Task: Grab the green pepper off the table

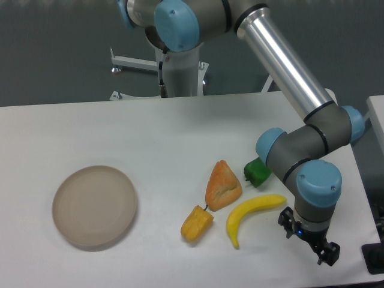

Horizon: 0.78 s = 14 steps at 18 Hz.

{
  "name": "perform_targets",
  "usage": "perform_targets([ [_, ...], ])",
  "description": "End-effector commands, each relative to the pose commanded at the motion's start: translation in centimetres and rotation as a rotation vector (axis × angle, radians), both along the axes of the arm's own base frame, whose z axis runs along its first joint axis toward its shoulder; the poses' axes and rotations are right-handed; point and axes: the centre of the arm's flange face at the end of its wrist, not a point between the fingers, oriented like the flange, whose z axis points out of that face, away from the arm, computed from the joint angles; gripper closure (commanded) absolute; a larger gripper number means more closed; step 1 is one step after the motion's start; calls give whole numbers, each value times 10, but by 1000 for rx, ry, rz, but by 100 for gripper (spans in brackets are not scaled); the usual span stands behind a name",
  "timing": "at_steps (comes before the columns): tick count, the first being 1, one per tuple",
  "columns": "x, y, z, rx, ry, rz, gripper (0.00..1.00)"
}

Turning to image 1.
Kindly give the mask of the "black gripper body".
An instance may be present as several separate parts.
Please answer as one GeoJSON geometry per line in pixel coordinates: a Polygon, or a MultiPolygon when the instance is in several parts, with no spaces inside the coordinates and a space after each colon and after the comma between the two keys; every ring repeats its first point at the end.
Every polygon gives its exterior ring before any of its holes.
{"type": "Polygon", "coordinates": [[[326,235],[330,225],[330,219],[322,222],[310,222],[301,217],[295,210],[290,212],[289,237],[296,235],[307,242],[312,250],[324,250],[330,247],[326,235]]]}

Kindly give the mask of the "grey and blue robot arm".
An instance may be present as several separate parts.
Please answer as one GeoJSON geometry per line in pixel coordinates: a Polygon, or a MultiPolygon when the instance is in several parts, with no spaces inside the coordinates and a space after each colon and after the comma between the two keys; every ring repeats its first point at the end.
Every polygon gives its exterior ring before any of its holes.
{"type": "Polygon", "coordinates": [[[278,223],[287,236],[307,242],[319,263],[333,265],[340,247],[326,234],[342,177],[323,157],[363,135],[360,112],[335,103],[281,35],[263,1],[118,1],[117,7],[126,27],[143,27],[160,51],[156,71],[163,98],[197,95],[197,64],[188,68],[184,62],[203,42],[233,31],[250,46],[304,122],[291,133],[272,128],[256,143],[260,166],[271,169],[295,198],[278,223]]]}

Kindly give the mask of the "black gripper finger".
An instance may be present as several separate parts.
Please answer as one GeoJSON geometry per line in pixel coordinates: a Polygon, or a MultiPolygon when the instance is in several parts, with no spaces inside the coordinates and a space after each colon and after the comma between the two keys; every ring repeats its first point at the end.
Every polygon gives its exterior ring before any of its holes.
{"type": "Polygon", "coordinates": [[[325,263],[333,266],[340,256],[340,246],[334,242],[323,241],[315,248],[315,253],[318,256],[317,264],[325,263]]]}
{"type": "Polygon", "coordinates": [[[286,231],[286,238],[289,239],[293,235],[293,210],[287,206],[278,217],[278,224],[286,231]]]}

